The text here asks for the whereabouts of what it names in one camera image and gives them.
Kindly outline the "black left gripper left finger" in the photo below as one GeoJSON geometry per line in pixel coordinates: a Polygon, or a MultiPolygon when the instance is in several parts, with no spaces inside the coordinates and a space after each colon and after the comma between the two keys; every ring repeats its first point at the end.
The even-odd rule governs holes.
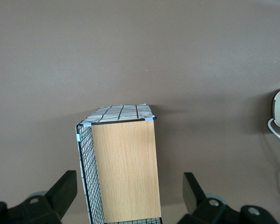
{"type": "Polygon", "coordinates": [[[33,195],[12,208],[0,202],[0,224],[60,224],[76,196],[77,172],[68,170],[44,195],[33,195]]]}

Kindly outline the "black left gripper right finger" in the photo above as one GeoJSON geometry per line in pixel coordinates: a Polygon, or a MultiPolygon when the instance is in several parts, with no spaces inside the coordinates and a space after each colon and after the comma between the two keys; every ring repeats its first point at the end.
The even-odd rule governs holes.
{"type": "Polygon", "coordinates": [[[207,197],[191,172],[183,174],[183,199],[188,213],[179,224],[276,224],[276,219],[267,210],[245,205],[236,211],[213,197],[207,197]]]}

